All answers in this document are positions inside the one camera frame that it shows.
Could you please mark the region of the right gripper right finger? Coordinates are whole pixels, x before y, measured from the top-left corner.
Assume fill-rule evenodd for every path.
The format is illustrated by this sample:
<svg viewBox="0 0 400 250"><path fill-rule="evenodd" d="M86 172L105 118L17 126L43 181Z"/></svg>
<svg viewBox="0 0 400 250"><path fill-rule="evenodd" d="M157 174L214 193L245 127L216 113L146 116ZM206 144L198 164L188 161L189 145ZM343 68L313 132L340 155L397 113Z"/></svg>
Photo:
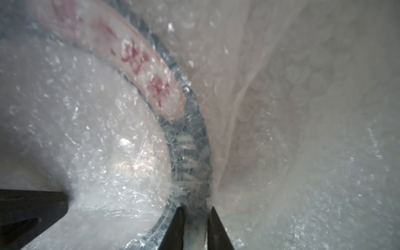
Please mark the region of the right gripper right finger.
<svg viewBox="0 0 400 250"><path fill-rule="evenodd" d="M207 249L234 250L224 225L214 207L211 209L207 220Z"/></svg>

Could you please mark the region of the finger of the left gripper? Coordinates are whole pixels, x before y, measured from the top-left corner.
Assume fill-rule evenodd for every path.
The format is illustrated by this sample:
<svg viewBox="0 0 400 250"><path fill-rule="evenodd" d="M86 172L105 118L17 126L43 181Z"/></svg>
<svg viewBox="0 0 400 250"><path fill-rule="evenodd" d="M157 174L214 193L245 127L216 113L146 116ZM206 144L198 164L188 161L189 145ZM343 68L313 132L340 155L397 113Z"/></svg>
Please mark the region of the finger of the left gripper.
<svg viewBox="0 0 400 250"><path fill-rule="evenodd" d="M64 192L1 189L1 249L20 250L63 218Z"/></svg>

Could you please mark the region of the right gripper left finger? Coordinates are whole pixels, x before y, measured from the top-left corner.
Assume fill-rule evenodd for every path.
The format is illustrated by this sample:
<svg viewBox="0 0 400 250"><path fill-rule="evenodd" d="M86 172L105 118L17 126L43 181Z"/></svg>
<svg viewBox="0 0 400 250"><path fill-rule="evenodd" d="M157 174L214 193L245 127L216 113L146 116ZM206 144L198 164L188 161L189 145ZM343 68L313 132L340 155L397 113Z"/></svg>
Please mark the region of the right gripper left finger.
<svg viewBox="0 0 400 250"><path fill-rule="evenodd" d="M184 247L185 210L178 207L172 221L161 241L158 250L183 250Z"/></svg>

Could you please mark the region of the green rimmed plate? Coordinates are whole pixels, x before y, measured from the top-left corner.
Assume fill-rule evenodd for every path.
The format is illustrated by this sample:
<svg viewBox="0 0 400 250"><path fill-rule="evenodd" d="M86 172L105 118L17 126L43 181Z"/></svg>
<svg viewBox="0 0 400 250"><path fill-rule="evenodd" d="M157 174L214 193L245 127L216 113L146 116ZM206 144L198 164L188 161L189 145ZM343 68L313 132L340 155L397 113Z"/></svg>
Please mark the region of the green rimmed plate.
<svg viewBox="0 0 400 250"><path fill-rule="evenodd" d="M175 208L186 250L204 247L209 149L185 85L185 116L154 115L99 56L53 38L44 1L1 1L1 187L64 189L66 216L27 250L154 250Z"/></svg>

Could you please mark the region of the bubble wrap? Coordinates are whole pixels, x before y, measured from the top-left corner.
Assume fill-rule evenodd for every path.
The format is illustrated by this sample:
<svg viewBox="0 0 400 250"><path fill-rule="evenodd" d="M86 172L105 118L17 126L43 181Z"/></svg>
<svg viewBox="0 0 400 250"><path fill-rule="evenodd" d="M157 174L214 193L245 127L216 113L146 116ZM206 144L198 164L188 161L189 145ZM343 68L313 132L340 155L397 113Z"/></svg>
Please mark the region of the bubble wrap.
<svg viewBox="0 0 400 250"><path fill-rule="evenodd" d="M400 247L399 1L44 1L33 17L205 126L237 250Z"/></svg>

